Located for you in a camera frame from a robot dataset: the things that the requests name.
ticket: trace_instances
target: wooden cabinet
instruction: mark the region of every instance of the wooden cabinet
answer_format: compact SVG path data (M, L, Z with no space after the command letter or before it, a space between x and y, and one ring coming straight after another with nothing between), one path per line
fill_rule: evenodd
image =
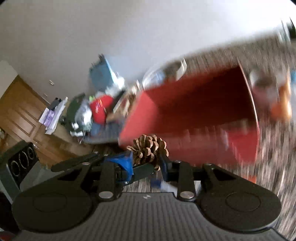
M17 76L0 99L0 127L17 142L32 142L40 162L52 166L73 154L59 148L62 140L45 134L38 122L45 108L45 101Z

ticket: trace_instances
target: white wall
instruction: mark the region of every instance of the white wall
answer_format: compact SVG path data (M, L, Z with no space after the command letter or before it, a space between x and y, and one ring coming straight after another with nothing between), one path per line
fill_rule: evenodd
M89 90L99 53L133 80L157 62L271 31L295 13L290 0L7 0L0 56L51 101Z
M0 61L0 98L17 76L17 72L6 61Z

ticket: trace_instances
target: red storage bin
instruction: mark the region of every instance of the red storage bin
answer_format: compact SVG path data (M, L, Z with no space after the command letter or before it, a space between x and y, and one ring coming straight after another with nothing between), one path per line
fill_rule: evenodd
M142 134L165 140L171 160L192 165L253 163L259 128L241 67L183 77L143 91L119 144L132 145Z

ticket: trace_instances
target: orange object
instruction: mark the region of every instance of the orange object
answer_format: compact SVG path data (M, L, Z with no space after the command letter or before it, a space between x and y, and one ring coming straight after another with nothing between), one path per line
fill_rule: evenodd
M288 74L286 82L279 88L279 100L272 104L270 109L271 117L274 120L281 120L288 122L292 118L292 107L290 103L291 98L291 84L290 76Z
M251 176L251 175L248 175L248 176L245 176L243 177L244 179L247 179L248 181L252 182L252 183L256 183L257 181L257 177L256 176Z

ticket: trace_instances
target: pine cone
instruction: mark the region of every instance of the pine cone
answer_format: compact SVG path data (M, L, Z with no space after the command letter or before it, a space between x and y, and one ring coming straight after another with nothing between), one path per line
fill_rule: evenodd
M126 149L133 152L133 165L137 166L149 162L155 169L159 169L157 152L164 149L168 156L166 142L156 135L141 135L133 141L133 146L127 146Z

